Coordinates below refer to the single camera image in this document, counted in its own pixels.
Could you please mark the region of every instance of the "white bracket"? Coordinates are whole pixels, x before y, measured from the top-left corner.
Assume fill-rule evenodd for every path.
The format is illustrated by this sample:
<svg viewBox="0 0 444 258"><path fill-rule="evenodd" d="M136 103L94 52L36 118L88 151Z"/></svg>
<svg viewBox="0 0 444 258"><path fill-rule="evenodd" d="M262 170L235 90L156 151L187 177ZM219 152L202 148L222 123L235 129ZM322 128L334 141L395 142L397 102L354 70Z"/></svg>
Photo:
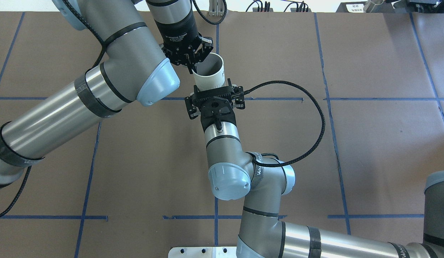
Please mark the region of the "white bracket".
<svg viewBox="0 0 444 258"><path fill-rule="evenodd" d="M209 0L209 15L210 16L222 16L225 11L225 7L222 0Z"/></svg>
<svg viewBox="0 0 444 258"><path fill-rule="evenodd" d="M171 248L168 258L236 258L236 247Z"/></svg>

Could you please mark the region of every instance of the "white cup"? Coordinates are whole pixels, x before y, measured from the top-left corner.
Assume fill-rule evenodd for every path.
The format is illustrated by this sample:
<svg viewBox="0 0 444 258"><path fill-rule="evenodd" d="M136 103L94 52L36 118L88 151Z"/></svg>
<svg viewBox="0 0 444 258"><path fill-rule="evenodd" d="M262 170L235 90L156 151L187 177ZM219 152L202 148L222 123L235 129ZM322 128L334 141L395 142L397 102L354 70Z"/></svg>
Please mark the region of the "white cup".
<svg viewBox="0 0 444 258"><path fill-rule="evenodd" d="M220 88L225 86L225 71L223 59L216 53L209 53L203 62L195 65L197 72L193 70L196 86L200 91Z"/></svg>

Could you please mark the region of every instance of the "white background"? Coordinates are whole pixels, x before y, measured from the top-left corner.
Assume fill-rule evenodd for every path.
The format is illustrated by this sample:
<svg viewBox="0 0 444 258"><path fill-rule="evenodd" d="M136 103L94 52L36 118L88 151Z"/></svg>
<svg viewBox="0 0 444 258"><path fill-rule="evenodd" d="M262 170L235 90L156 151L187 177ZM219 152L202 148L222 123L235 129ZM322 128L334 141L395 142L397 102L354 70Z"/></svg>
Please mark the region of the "white background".
<svg viewBox="0 0 444 258"><path fill-rule="evenodd" d="M334 13L341 2L351 2L352 0L305 0L309 8L317 13ZM209 0L197 0L201 10L208 10ZM227 0L229 10L245 11L252 0ZM289 2L282 0L271 0L270 7L274 11L284 11ZM138 10L149 10L145 1L136 5ZM51 0L0 0L0 11L58 11Z"/></svg>

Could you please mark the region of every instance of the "white wall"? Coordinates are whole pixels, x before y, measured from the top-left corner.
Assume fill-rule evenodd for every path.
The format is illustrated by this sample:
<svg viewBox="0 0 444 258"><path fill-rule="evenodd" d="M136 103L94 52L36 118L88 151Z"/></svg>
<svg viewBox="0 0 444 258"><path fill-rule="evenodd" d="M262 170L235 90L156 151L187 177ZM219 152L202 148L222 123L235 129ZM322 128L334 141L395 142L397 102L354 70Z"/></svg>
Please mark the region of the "white wall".
<svg viewBox="0 0 444 258"><path fill-rule="evenodd" d="M334 13L340 2L351 0L305 0L313 12ZM209 0L197 0L201 10L208 10ZM245 11L252 0L227 0L229 10ZM284 11L289 2L271 0L274 11ZM145 1L136 5L138 10L149 10ZM57 11L51 0L0 0L0 11Z"/></svg>

